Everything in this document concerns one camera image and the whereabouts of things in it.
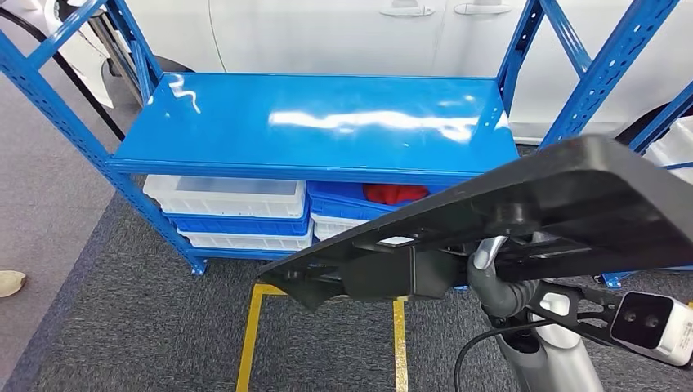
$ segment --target shoe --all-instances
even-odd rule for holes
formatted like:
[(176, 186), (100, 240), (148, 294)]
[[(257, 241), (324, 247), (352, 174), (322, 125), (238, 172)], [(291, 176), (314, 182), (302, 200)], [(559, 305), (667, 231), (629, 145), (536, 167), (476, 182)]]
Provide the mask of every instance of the shoe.
[(26, 275), (17, 271), (0, 271), (0, 298), (18, 292), (26, 282)]

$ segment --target white car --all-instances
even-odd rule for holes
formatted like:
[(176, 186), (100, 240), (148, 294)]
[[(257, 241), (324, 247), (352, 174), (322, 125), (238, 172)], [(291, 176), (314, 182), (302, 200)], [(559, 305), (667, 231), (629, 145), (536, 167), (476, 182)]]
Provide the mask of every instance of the white car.
[[(49, 29), (66, 0), (47, 0)], [(127, 0), (164, 70), (494, 77), (525, 0)], [(559, 0), (592, 58), (629, 0)], [(585, 131), (617, 135), (693, 79), (693, 0), (681, 0)], [(106, 51), (91, 28), (61, 49), (97, 98)], [(578, 77), (544, 21), (522, 65), (510, 123), (538, 143)]]

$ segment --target carpet floor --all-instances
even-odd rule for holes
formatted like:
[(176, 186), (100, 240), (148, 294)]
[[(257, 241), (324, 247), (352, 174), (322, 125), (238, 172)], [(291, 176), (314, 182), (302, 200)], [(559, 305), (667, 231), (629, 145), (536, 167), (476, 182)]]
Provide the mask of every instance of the carpet floor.
[[(235, 390), (259, 265), (212, 261), (204, 276), (192, 276), (115, 196), (4, 391)], [(693, 299), (693, 274), (640, 273), (624, 286)], [(406, 302), (409, 390), (452, 390), (457, 351), (485, 329), (470, 292)], [(389, 303), (338, 299), (309, 313), (286, 296), (267, 296), (249, 390), (396, 390), (393, 334)], [(587, 346), (607, 391), (691, 390), (693, 372)], [(492, 341), (472, 350), (463, 377), (469, 391), (516, 390)]]

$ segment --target car door handle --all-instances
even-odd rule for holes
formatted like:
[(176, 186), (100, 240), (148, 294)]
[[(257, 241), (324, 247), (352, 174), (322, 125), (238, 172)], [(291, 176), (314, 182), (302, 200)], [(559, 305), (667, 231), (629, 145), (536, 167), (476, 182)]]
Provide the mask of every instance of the car door handle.
[(394, 17), (429, 16), (433, 12), (436, 10), (432, 7), (420, 6), (417, 0), (393, 0), (391, 7), (380, 10), (381, 14)]
[(512, 9), (512, 6), (508, 4), (470, 4), (462, 3), (454, 7), (456, 14), (460, 15), (491, 15), (491, 14), (503, 14)]

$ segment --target yellow floor tape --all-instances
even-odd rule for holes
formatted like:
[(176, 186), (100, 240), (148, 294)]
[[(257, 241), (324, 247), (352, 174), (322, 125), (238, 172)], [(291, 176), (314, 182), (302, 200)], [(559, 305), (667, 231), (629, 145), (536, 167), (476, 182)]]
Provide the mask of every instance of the yellow floor tape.
[[(257, 325), (260, 321), (260, 309), (263, 296), (285, 296), (286, 293), (269, 284), (258, 283), (253, 287), (248, 308), (248, 323), (245, 326), (243, 338), (243, 350), (240, 355), (239, 375), (236, 380), (236, 392), (248, 392), (250, 385), (250, 371), (253, 368), (253, 354), (255, 352), (255, 340), (257, 338)], [(394, 301), (392, 303), (392, 318), (394, 319), (395, 332), (395, 387), (397, 392), (407, 392), (407, 344), (405, 335), (405, 303)]]
[(395, 390), (409, 390), (407, 375), (407, 336), (405, 335), (405, 302), (392, 302), (392, 318), (395, 320)]

